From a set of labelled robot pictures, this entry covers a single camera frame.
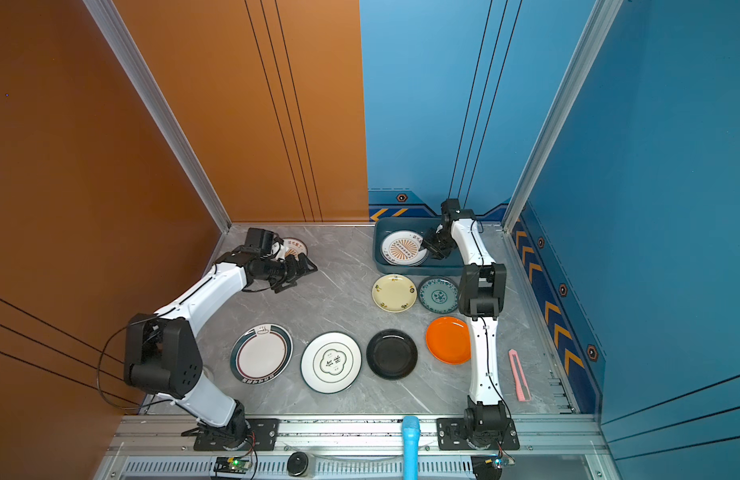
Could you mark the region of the sunburst plate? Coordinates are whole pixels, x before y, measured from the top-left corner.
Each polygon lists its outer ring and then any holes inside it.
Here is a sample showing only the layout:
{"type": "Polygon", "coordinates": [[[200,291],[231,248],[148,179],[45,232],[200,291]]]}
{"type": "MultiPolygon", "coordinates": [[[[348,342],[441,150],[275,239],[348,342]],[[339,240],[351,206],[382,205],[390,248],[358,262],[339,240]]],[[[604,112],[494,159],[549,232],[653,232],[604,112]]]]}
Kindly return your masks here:
{"type": "Polygon", "coordinates": [[[428,257],[421,234],[400,230],[387,235],[381,243],[383,259],[395,266],[417,266],[428,257]]]}
{"type": "Polygon", "coordinates": [[[308,254],[308,247],[303,241],[294,237],[282,240],[282,246],[278,252],[279,259],[285,259],[288,256],[298,257],[300,254],[308,254]]]}

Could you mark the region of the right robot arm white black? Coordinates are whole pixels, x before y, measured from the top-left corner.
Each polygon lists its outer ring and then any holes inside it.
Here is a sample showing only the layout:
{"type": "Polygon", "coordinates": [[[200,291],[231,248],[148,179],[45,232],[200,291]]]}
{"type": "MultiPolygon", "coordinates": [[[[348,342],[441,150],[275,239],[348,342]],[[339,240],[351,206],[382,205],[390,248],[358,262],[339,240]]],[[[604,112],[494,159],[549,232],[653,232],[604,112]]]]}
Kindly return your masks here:
{"type": "Polygon", "coordinates": [[[507,270],[489,253],[473,211],[456,198],[441,204],[441,223],[424,237],[436,259],[458,251],[463,269],[458,311],[466,318],[471,349],[471,380],[464,411],[467,441],[477,449],[499,449],[510,424],[510,409],[500,388],[497,333],[505,302],[507,270]]]}

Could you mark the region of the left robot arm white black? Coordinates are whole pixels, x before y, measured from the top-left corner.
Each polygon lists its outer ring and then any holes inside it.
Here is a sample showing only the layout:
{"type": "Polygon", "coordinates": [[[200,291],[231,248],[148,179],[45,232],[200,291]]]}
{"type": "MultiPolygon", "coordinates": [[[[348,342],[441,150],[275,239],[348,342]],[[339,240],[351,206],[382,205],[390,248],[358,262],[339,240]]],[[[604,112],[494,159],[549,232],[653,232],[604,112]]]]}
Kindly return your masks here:
{"type": "Polygon", "coordinates": [[[186,436],[195,448],[214,443],[225,450],[255,448],[244,405],[225,394],[204,372],[197,335],[229,299],[250,293],[260,280],[280,293],[318,271],[305,253],[287,256],[277,233],[251,228],[245,242],[221,255],[208,273],[153,314],[134,316],[125,328],[124,382],[192,414],[197,426],[186,436]]]}

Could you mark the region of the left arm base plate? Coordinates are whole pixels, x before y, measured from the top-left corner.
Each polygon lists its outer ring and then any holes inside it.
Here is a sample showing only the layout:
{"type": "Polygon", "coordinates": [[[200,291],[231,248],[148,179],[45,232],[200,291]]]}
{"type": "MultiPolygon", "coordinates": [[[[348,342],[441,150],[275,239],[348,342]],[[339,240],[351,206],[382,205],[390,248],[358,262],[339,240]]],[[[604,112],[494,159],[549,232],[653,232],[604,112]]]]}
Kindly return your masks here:
{"type": "Polygon", "coordinates": [[[248,418],[242,434],[232,434],[228,427],[210,427],[199,423],[184,431],[182,437],[194,437],[195,451],[273,451],[279,434],[277,418],[248,418]]]}

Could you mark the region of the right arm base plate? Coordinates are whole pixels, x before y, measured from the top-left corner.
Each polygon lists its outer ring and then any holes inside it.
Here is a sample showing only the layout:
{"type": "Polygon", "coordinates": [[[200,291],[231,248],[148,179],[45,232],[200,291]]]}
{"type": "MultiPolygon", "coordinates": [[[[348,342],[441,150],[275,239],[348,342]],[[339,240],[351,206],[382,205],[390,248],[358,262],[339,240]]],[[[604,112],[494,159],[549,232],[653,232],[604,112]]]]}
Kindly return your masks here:
{"type": "Polygon", "coordinates": [[[519,434],[512,420],[499,430],[471,433],[463,418],[439,418],[436,424],[438,446],[443,451],[518,451],[521,448],[519,434]]]}

